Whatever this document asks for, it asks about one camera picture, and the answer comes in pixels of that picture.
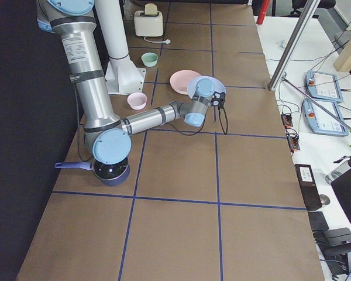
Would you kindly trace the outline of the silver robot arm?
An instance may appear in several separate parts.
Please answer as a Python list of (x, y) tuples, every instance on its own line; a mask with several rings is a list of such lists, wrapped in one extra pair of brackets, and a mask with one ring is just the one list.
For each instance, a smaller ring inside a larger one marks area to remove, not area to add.
[(136, 133), (182, 118), (199, 127), (212, 105), (212, 97), (223, 89), (210, 76), (193, 79), (187, 87), (190, 102), (172, 102), (139, 114), (121, 118), (114, 113), (105, 74), (94, 39), (99, 26), (113, 67), (119, 91), (143, 81), (130, 60), (121, 6), (118, 1), (37, 1), (39, 28), (55, 33), (61, 40), (85, 113), (85, 146), (95, 160), (117, 164), (131, 149), (130, 137)]

